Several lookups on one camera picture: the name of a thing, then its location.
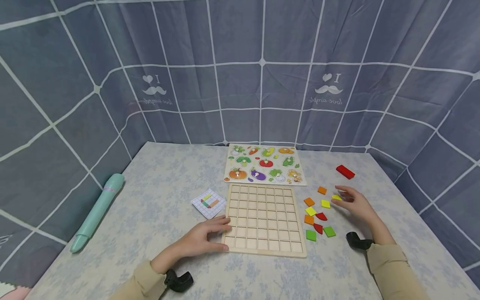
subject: black clip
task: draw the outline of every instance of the black clip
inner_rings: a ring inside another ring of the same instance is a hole
[[[177,273],[169,269],[166,275],[165,285],[175,292],[183,293],[193,285],[193,277],[190,275],[190,272],[186,272],[182,276],[177,277]]]
[[[353,249],[367,250],[373,244],[373,240],[360,240],[359,235],[352,231],[347,233],[347,242]]]

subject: gray curtain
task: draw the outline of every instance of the gray curtain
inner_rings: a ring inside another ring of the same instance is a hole
[[[480,285],[479,5],[1,1],[0,281],[152,141],[370,153]]]

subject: floral tablecloth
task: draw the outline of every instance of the floral tablecloth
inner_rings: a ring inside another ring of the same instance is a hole
[[[86,248],[72,255],[67,245],[28,298],[107,298],[142,260],[205,220],[191,199],[208,188],[227,197],[227,149],[146,143],[124,171],[125,186]],[[299,209],[307,197],[319,202],[319,185],[329,190],[335,184],[351,185],[388,225],[432,299],[480,299],[480,291],[370,154],[299,151],[299,156],[309,184],[293,187]],[[340,164],[353,170],[355,178],[336,172]],[[194,285],[183,294],[169,290],[164,298],[381,299],[365,255],[345,239],[349,231],[369,237],[368,231],[343,211],[332,208],[328,217],[337,236],[307,240],[306,259],[238,253],[184,259],[175,268],[178,274],[190,271]]]

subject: mint green pen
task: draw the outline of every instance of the mint green pen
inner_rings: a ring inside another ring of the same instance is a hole
[[[103,215],[107,211],[115,195],[121,189],[124,181],[125,177],[121,174],[113,174],[108,179],[107,183],[105,183],[105,187],[103,188],[103,192],[95,202],[95,205],[88,214],[82,226],[80,226],[80,229],[78,229],[75,235],[75,241],[70,248],[70,252],[76,253],[80,251],[92,237],[95,229],[100,223],[100,220],[103,218]]]

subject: orange square tile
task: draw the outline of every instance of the orange square tile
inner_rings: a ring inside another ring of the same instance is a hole
[[[303,200],[305,202],[305,204],[307,204],[308,206],[312,206],[315,204],[315,202],[313,202],[313,200],[311,198],[307,198],[305,200]]]
[[[325,195],[325,194],[327,194],[327,189],[324,188],[323,186],[319,186],[319,187],[318,187],[318,192],[319,192],[320,194],[324,194],[324,195]]]
[[[304,222],[305,222],[306,224],[313,225],[313,223],[314,223],[313,216],[305,215],[305,220],[304,220]]]

